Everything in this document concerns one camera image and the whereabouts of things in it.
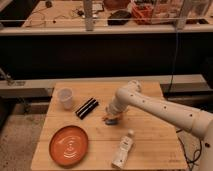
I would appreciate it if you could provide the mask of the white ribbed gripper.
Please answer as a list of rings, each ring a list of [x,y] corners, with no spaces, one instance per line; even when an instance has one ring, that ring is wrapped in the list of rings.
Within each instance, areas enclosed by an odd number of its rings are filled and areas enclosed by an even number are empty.
[[[119,120],[126,109],[127,105],[120,101],[117,97],[114,97],[106,107],[106,115],[114,115],[114,119]]]

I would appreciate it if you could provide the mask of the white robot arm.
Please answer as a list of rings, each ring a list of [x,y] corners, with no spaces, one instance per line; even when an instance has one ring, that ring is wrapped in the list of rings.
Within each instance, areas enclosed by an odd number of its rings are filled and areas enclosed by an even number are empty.
[[[152,98],[141,93],[141,84],[132,80],[118,88],[109,105],[104,121],[117,123],[128,106],[152,114],[186,132],[204,143],[198,171],[213,171],[213,114],[166,100]]]

